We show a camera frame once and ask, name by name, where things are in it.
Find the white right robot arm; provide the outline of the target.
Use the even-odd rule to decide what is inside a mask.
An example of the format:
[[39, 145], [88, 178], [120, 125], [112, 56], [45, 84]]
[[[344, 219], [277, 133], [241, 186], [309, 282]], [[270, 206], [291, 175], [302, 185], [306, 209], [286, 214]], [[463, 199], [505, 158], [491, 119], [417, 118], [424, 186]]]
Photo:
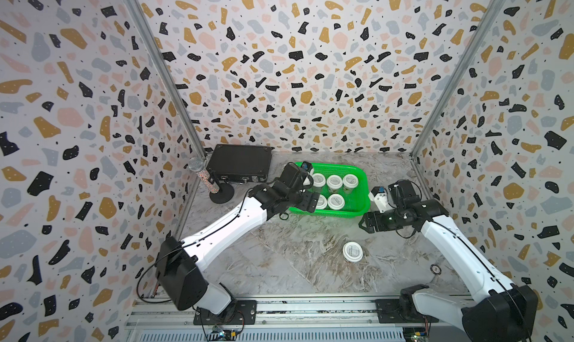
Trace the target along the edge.
[[403, 319], [433, 317], [462, 331], [471, 341], [528, 341], [532, 337], [538, 297], [498, 271], [463, 235], [436, 200], [365, 213], [359, 227], [369, 233], [412, 226], [442, 253], [466, 285], [471, 298], [442, 294], [427, 285], [400, 292]]

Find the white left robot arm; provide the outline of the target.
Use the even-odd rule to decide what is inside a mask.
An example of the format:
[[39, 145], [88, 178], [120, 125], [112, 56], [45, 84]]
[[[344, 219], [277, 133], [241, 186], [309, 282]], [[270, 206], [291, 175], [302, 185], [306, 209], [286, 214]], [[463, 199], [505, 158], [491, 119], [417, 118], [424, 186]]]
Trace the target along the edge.
[[226, 288], [208, 282], [203, 272], [225, 249], [246, 233], [284, 214], [291, 207], [314, 212], [319, 194], [260, 184], [242, 202], [202, 231], [182, 240], [166, 239], [158, 254], [155, 277], [174, 306], [221, 314], [232, 304]]

